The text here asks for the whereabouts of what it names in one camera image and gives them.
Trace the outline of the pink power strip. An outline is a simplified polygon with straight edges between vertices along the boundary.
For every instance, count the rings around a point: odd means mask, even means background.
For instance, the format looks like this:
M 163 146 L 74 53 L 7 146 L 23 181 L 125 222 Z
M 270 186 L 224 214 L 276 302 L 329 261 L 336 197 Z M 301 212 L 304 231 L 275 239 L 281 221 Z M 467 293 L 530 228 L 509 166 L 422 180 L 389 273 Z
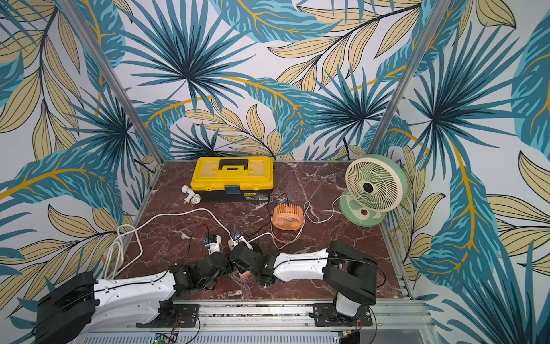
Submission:
M 238 269 L 238 276 L 240 278 L 248 278 L 248 277 L 252 276 L 252 273 L 248 270 Z

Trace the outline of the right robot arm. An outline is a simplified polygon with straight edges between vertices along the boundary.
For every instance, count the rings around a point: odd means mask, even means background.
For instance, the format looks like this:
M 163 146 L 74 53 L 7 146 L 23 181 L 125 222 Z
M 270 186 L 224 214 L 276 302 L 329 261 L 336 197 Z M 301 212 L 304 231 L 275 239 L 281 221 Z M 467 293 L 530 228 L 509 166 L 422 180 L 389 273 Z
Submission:
M 344 242 L 303 254 L 279 252 L 263 255 L 245 244 L 229 254 L 229 262 L 250 272 L 265 287 L 277 282 L 321 280 L 337 291 L 335 312 L 353 318 L 361 306 L 377 302 L 378 275 L 385 276 L 378 261 Z

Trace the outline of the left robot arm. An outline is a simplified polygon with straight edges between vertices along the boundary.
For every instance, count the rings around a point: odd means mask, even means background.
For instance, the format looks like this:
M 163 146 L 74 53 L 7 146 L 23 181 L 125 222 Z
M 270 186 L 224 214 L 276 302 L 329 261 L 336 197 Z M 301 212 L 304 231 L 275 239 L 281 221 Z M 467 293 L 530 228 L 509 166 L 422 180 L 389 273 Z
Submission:
M 146 325 L 173 297 L 186 298 L 231 273 L 226 256 L 214 252 L 190 265 L 130 279 L 96 279 L 83 272 L 41 298 L 36 343 L 69 343 L 83 332 L 110 325 Z

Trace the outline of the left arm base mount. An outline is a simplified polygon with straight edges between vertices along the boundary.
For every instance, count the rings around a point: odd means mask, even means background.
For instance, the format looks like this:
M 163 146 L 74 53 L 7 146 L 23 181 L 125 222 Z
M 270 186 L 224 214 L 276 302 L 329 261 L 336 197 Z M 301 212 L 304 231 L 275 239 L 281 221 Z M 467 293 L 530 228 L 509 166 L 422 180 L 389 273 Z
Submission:
M 199 304 L 174 304 L 172 300 L 161 301 L 159 314 L 145 323 L 137 323 L 137 328 L 194 328 L 199 314 Z

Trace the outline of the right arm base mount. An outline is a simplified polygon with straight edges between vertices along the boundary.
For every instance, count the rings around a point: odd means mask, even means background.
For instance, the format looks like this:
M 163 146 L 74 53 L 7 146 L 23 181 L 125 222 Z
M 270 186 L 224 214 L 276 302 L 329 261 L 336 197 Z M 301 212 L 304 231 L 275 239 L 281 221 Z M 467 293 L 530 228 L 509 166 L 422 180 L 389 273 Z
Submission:
M 355 316 L 338 313 L 334 303 L 315 303 L 309 313 L 317 327 L 368 327 L 372 326 L 372 316 L 366 305 L 359 306 Z

